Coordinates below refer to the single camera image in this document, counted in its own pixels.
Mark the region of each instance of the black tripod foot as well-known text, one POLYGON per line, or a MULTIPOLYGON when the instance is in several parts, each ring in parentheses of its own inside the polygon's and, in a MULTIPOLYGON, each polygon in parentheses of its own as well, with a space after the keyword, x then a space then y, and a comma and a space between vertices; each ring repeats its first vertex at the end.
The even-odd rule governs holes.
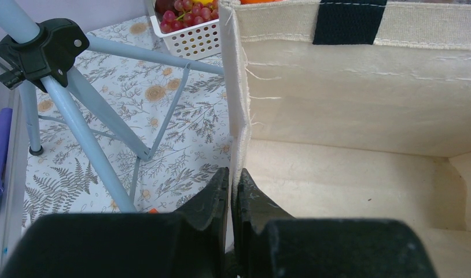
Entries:
POLYGON ((41 155, 45 150, 43 149, 43 146, 40 146, 40 149, 38 151, 33 151, 30 147, 30 154, 34 156, 41 155))

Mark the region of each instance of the metal rod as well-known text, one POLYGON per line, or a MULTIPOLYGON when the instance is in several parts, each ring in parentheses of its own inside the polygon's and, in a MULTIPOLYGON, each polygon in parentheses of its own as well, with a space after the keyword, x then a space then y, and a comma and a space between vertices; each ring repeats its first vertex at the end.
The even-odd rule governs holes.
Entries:
POLYGON ((24 115, 26 117, 26 129, 30 137, 30 148, 34 152, 41 149, 38 122, 38 101, 36 100, 36 87, 29 81, 24 81, 19 86, 19 95, 23 103, 24 115))
POLYGON ((142 160, 147 161, 150 149, 111 108, 78 69, 67 72, 67 89, 91 111, 109 130, 122 140, 142 160))
POLYGON ((14 0, 0 0, 0 27, 18 43, 29 42, 39 34, 38 25, 14 0))
POLYGON ((179 99, 181 98, 181 94, 183 93, 186 82, 188 80, 190 69, 191 69, 191 63, 188 63, 185 69, 183 70, 183 78, 181 79, 181 83, 179 84, 178 91, 176 92, 176 94, 174 95, 174 98, 172 99, 171 106, 169 106, 169 110, 167 111, 165 115, 165 119, 162 122, 162 126, 160 127, 156 140, 154 141, 154 144, 152 145, 152 148, 150 149, 149 157, 151 158, 155 155, 160 145, 160 141, 162 141, 162 137, 164 136, 164 133, 167 130, 167 125, 169 124, 169 121, 172 118, 172 114, 174 114, 174 110, 176 109, 176 106, 178 105, 179 99))
POLYGON ((120 211, 122 213, 137 212, 69 91, 51 76, 42 78, 41 82, 120 211))
MULTIPOLYGON (((48 116, 42 116, 42 115, 39 115, 38 118, 40 119, 43 119, 43 120, 52 120, 54 122, 58 122, 58 123, 63 123, 64 125, 66 125, 67 123, 64 121, 64 120, 61 120, 59 118, 54 118, 54 117, 48 117, 48 116)), ((95 134, 99 134, 101 136, 104 136, 104 137, 109 137, 111 139, 114 139, 114 140, 118 140, 118 138, 114 135, 111 135, 111 134, 108 134, 106 132, 103 132, 103 131, 99 131, 99 130, 96 130, 96 129, 90 129, 93 133, 95 134)))
POLYGON ((140 168, 140 158, 137 158, 135 161, 135 168, 133 169, 133 177, 131 178, 131 187, 130 187, 130 200, 132 203, 135 202, 135 190, 137 189, 137 180, 138 180, 138 169, 140 168))
POLYGON ((158 64, 171 65, 173 67, 179 68, 184 68, 187 63, 191 63, 192 70, 223 75, 223 68, 214 65, 208 65, 198 61, 191 61, 188 59, 155 52, 149 49, 144 49, 138 46, 132 46, 127 45, 125 43, 119 43, 109 41, 107 39, 97 38, 91 35, 88 35, 87 39, 89 39, 90 42, 90 46, 87 50, 103 52, 158 64))

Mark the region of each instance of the black fabric patch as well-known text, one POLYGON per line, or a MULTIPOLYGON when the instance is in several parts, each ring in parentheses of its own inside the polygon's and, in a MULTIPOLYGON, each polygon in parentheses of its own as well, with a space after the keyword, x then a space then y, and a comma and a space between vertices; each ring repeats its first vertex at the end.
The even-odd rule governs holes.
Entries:
POLYGON ((371 45, 387 0, 322 0, 315 45, 371 45))

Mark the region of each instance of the canvas bag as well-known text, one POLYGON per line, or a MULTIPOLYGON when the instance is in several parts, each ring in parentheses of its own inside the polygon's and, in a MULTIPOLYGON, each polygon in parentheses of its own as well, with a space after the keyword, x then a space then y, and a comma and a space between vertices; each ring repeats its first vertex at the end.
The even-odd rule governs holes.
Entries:
POLYGON ((220 5, 233 184, 246 167, 296 217, 402 220, 440 277, 471 277, 471 5, 220 5))

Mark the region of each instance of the perforated basket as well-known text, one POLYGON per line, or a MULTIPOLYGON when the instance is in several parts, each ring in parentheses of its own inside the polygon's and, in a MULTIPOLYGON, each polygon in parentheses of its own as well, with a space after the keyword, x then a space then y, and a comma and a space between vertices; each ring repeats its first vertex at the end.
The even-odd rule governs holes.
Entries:
POLYGON ((169 34, 160 31, 159 21, 155 12, 149 7, 150 20, 154 32, 164 42, 172 55, 199 60, 220 53, 219 20, 212 20, 190 28, 169 34))

